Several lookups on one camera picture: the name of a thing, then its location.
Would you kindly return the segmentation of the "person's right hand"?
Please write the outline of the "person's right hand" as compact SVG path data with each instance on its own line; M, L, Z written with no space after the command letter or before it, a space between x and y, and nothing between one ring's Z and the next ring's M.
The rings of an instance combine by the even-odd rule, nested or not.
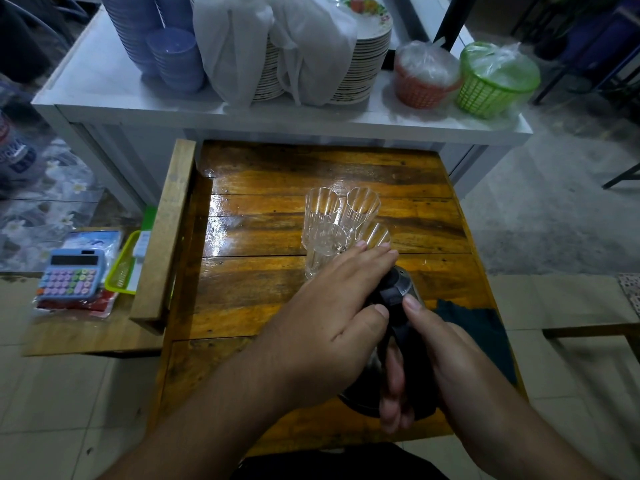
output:
M509 442L521 396L464 330L448 325L451 345L426 346L448 423L465 441Z

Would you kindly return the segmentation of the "person's left hand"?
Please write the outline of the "person's left hand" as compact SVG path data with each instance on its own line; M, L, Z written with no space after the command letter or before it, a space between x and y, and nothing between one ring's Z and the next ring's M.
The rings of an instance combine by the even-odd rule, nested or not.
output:
M300 288L256 339L282 413L338 395L357 379L378 345L353 347L350 321L379 282L336 281L337 257Z

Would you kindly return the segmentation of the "black electric kettle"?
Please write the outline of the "black electric kettle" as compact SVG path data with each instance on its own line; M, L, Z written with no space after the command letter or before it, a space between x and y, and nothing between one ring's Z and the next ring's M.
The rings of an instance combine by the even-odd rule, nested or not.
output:
M400 266L393 266L364 302L364 307L386 307L389 313L387 330L359 377L339 398L347 407L367 417L380 418L380 396L382 387L387 383L386 358L390 339L394 340L403 356L404 393L414 412L414 419L426 419L437 409L438 392L433 368L420 333L405 314L405 296L412 296L423 304L409 273Z

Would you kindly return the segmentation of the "person's right forearm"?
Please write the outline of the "person's right forearm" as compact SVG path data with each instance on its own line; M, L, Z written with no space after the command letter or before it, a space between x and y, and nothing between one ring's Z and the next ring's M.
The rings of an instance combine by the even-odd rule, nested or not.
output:
M508 383L455 388L442 402L464 450L496 480L609 480Z

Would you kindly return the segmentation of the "person's left forearm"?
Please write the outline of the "person's left forearm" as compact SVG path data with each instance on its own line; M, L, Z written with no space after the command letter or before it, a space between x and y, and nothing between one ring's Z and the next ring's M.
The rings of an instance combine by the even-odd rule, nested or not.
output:
M300 403L300 347L256 340L220 364L183 405L96 480L224 479Z

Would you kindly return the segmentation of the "clear ribbed drinking glass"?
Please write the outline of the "clear ribbed drinking glass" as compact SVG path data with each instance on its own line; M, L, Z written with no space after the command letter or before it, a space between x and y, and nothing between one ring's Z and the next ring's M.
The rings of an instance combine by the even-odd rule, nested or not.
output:
M386 225L372 220L362 223L356 228L355 242L366 242L367 248L372 249L384 244L391 245L392 236Z
M348 248L348 235L338 224L322 222L308 235L305 277L311 280L325 265Z
M339 225L346 233L352 233L376 217L380 206L377 192L368 187L354 187L346 196Z
M313 187L305 195L305 215L301 244L308 249L311 231L320 223L334 223L340 210L340 197L328 187Z

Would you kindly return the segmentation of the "dark teal cloth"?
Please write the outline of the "dark teal cloth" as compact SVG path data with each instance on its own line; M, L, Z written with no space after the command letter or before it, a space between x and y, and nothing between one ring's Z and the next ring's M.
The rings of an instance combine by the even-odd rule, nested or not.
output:
M435 313L444 321L458 325L476 342L506 379L518 385L515 361L506 329L494 308L466 308L439 299Z

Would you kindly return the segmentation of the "person's black clothing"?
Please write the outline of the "person's black clothing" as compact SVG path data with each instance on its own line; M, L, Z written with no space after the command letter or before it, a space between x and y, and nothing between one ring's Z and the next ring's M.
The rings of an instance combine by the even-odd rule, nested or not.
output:
M243 460L229 480L449 480L432 462L393 443L342 452L298 451Z

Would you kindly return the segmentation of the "low wooden bench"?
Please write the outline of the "low wooden bench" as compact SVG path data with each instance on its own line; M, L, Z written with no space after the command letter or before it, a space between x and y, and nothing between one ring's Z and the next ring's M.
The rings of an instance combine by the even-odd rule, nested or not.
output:
M631 351L640 364L640 322L626 322L619 324L596 324L567 328L545 328L541 330L544 338L575 339L594 337L624 337Z

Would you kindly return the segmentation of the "orange plastic basket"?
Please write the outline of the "orange plastic basket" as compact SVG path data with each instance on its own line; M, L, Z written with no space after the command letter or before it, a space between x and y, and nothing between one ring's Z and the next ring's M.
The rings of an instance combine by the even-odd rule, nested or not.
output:
M398 100L413 109L434 109L450 100L462 86L463 78L446 86L423 82L409 75L398 62L394 65L394 92Z

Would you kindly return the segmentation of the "green plastic basket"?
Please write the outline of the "green plastic basket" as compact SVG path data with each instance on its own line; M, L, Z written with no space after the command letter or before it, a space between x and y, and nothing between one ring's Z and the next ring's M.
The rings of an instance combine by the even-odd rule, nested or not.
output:
M493 119L505 114L515 114L536 90L531 93L514 93L495 88L479 80L477 77L465 73L461 68L462 86L456 98L460 110L477 118Z

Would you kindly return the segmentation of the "stack of striped rim plates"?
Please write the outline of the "stack of striped rim plates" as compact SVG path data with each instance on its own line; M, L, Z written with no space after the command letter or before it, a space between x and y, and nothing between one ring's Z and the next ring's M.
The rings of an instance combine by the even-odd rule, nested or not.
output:
M265 102L285 93L278 79L279 54L279 48L272 44L268 36L264 66L252 102Z

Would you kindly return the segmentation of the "clear plastic bag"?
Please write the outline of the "clear plastic bag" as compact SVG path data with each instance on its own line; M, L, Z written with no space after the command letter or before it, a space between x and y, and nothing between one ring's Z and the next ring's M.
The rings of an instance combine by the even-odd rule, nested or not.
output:
M531 93L541 82L538 65L520 51L519 43L498 46L473 42L462 50L460 63L465 73L514 93Z
M394 72L439 88L453 86L461 78L460 61L441 45L411 41L396 49Z

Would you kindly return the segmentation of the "stack of floral rimmed plates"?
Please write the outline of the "stack of floral rimmed plates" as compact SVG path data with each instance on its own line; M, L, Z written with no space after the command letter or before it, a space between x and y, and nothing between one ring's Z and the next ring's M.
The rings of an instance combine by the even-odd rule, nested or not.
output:
M331 0L356 22L357 39L349 69L329 101L332 105L366 100L389 50L393 18L378 0Z

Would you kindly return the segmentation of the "patterned mat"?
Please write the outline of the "patterned mat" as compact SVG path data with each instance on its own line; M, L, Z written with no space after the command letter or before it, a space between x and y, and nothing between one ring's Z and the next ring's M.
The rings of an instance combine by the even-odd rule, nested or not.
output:
M631 307L640 318L640 273L621 273L616 278Z

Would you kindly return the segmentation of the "white box in tray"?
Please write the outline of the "white box in tray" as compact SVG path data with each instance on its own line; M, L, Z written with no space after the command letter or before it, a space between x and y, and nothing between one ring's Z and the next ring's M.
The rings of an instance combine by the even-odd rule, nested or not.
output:
M133 294L136 293L138 288L138 282L140 280L143 263L145 261L150 235L150 230L140 231L138 240L132 249L132 266L126 289Z

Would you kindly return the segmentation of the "black chair leg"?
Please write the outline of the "black chair leg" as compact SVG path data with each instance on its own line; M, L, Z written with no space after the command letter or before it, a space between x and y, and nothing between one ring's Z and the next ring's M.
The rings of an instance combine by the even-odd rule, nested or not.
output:
M640 163L634 165L628 170L622 172L610 181L602 185L603 190L608 190L621 182L640 181Z

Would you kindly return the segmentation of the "yellow-green plastic tray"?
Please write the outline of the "yellow-green plastic tray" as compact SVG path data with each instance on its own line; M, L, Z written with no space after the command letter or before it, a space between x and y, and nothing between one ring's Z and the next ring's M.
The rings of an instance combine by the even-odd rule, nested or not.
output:
M134 231L126 239L104 281L106 290L128 295L136 294L142 261L134 256L134 248L140 234L140 230Z

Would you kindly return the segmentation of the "black pole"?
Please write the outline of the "black pole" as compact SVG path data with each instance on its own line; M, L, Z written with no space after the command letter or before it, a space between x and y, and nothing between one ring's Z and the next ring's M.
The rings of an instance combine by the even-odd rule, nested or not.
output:
M450 52L476 1L451 0L434 37L434 42L441 41L443 49Z

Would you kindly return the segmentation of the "white plastic bag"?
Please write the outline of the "white plastic bag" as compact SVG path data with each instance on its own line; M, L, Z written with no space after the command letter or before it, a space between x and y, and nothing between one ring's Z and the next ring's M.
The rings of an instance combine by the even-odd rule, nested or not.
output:
M297 105L322 106L346 76L356 20L334 0L195 0L193 26L204 71L227 104L249 107L278 49L276 77Z

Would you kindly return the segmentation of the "short stack of purple bowls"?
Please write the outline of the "short stack of purple bowls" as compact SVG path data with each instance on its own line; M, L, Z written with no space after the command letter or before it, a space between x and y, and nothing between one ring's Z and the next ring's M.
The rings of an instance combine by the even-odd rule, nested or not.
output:
M165 27L149 33L146 42L165 85L187 94L201 90L205 72L193 33Z

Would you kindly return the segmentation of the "white cabinet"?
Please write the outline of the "white cabinet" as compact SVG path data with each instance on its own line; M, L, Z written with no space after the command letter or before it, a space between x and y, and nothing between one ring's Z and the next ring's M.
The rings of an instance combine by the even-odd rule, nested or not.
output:
M354 105L296 106L288 95L231 109L209 86L190 95L144 79L105 9L76 40L33 106L125 209L156 205L176 139L434 151L463 198L533 135L524 116L475 118L447 102L417 110L396 98L393 72Z

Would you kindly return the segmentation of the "blue calculator with pastel keys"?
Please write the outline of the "blue calculator with pastel keys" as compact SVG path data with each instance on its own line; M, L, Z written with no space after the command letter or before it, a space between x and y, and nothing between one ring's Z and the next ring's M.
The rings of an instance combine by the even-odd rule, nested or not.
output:
M38 284L35 300L81 300L94 298L106 270L100 249L54 249Z

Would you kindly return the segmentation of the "blue metal chair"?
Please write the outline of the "blue metal chair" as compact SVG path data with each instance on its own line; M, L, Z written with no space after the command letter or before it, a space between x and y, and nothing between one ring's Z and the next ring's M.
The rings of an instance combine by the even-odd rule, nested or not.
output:
M532 0L510 35L533 44L534 55L554 63L556 74L533 101L542 102L567 75L586 79L586 93L620 91L619 101L640 97L640 0Z

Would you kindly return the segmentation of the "floral tablecloth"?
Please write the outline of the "floral tablecloth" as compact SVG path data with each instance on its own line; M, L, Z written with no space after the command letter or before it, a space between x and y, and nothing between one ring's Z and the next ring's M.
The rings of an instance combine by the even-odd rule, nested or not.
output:
M59 137L38 157L39 179L0 199L0 274L42 271L50 250L89 224L105 190Z

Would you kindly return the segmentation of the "tall stack of purple bowls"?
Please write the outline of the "tall stack of purple bowls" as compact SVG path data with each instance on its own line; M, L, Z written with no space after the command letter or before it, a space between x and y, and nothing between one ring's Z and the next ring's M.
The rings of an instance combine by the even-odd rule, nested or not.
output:
M146 77L159 77L156 60L146 42L163 28L155 0L100 0L133 64Z

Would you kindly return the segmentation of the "large clear water bottle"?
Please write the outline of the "large clear water bottle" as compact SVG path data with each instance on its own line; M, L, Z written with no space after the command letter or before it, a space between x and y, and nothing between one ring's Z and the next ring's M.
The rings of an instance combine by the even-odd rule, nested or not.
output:
M0 194L9 194L36 182L44 163L28 140L0 110Z

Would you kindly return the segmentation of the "dark chair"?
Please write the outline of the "dark chair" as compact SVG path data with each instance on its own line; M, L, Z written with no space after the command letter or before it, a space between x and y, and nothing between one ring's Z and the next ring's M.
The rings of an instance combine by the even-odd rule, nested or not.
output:
M0 86L40 86L67 55L100 0L0 0Z

